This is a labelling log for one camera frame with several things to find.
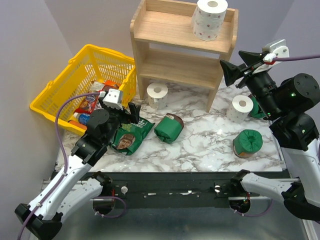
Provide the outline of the green roll brown end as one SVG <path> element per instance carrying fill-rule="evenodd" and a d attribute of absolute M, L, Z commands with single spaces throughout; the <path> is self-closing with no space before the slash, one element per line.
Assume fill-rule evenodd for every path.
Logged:
<path fill-rule="evenodd" d="M 154 128 L 155 135 L 167 144 L 172 144 L 184 128 L 183 120 L 172 113 L 167 113 Z"/>

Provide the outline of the floral paper towel roll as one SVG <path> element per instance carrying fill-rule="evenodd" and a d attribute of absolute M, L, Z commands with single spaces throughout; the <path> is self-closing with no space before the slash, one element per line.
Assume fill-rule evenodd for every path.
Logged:
<path fill-rule="evenodd" d="M 236 95 L 227 111 L 226 117 L 234 123 L 242 123 L 253 109 L 253 101 L 245 95 Z"/>
<path fill-rule="evenodd" d="M 148 104 L 154 110 L 161 110 L 167 106 L 168 87 L 162 83 L 151 83 L 147 87 Z"/>
<path fill-rule="evenodd" d="M 198 0 L 191 18 L 193 34 L 202 41 L 214 41 L 227 12 L 226 0 Z"/>

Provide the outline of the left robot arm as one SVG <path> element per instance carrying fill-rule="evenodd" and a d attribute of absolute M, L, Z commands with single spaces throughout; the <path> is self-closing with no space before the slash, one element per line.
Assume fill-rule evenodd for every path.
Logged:
<path fill-rule="evenodd" d="M 105 106 L 92 112 L 85 134 L 76 142 L 63 169 L 34 200 L 15 209 L 23 228 L 39 240 L 52 240 L 78 208 L 110 194 L 110 179 L 98 172 L 83 186 L 76 190 L 73 187 L 107 152 L 122 124 L 139 122 L 141 107 L 132 102 L 128 106 L 129 110 Z"/>

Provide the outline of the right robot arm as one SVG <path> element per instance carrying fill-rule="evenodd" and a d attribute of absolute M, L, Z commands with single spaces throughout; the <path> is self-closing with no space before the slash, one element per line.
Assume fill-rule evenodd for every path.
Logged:
<path fill-rule="evenodd" d="M 320 87 L 313 76 L 299 73 L 276 85 L 269 70 L 289 56 L 264 51 L 240 51 L 243 64 L 234 65 L 221 60 L 227 86 L 247 87 L 258 105 L 271 121 L 270 130 L 279 145 L 289 154 L 298 168 L 298 180 L 281 182 L 239 171 L 230 180 L 230 191 L 241 196 L 255 193 L 282 203 L 295 217 L 320 220 L 320 134 L 307 111 L 320 101 Z"/>

